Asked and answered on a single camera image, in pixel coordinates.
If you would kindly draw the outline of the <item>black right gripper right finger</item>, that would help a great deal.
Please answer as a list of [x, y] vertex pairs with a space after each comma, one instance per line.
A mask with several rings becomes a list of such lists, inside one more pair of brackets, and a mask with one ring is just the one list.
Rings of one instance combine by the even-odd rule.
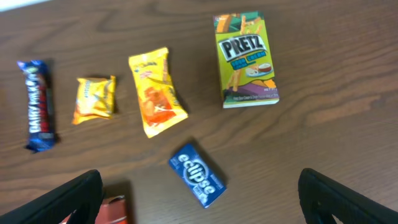
[[298, 196], [307, 223], [397, 223], [396, 211], [310, 168], [301, 171]]

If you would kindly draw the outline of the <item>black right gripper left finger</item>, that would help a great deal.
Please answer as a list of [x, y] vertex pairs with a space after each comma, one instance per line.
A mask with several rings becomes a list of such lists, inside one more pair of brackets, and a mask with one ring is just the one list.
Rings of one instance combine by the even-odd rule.
[[103, 200], [103, 182], [89, 170], [39, 198], [1, 215], [1, 223], [94, 223]]

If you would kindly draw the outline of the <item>red Hello Panda box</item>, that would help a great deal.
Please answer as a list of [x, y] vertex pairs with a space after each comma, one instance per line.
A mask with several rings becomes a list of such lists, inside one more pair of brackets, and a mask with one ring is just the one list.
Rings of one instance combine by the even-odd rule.
[[125, 196], [119, 195], [104, 199], [95, 224], [128, 224]]

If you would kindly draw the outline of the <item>blue Dairy Milk chocolate bar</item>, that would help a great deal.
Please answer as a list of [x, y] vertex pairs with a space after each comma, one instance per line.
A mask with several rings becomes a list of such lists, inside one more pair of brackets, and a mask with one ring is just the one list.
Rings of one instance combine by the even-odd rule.
[[47, 64], [43, 60], [18, 61], [27, 87], [29, 138], [26, 149], [43, 152], [56, 143], [53, 122], [52, 87]]

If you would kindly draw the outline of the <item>long yellow orange snack packet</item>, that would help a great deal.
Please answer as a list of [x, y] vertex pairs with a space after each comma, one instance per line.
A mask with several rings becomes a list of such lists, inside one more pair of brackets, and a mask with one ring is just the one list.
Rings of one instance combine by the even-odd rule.
[[188, 118], [178, 101], [169, 74], [169, 50], [162, 47], [129, 57], [144, 132], [152, 138]]

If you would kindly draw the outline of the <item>green Pretz snack box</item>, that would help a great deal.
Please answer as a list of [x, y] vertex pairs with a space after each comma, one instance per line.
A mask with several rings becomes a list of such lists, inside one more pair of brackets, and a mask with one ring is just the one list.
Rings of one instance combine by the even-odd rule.
[[223, 108], [279, 102], [263, 13], [222, 14], [213, 23]]

